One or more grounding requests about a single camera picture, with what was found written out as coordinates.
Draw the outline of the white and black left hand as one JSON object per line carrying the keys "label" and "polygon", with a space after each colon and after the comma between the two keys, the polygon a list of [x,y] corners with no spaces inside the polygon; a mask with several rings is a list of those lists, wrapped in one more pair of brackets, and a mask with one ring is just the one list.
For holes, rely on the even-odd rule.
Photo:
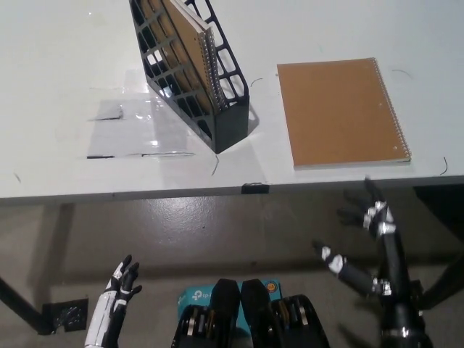
{"label": "white and black left hand", "polygon": [[134,286],[139,263],[132,263],[127,255],[113,272],[105,290],[99,296],[89,324],[84,347],[119,347],[128,303],[141,292],[142,285]]}

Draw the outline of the black and white right hand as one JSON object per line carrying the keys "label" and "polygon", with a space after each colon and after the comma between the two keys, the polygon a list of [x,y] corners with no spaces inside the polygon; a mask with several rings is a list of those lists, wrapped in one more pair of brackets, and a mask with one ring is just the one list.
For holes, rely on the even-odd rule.
{"label": "black and white right hand", "polygon": [[369,199],[349,194],[345,199],[355,210],[338,210],[341,223],[366,230],[376,242],[381,257],[377,275],[352,264],[346,256],[334,251],[322,241],[314,240],[312,247],[329,271],[344,285],[364,297],[376,297],[383,308],[381,330],[394,335],[412,335],[424,331],[425,323],[413,302],[405,252],[399,228],[381,190],[370,178],[364,180]]}

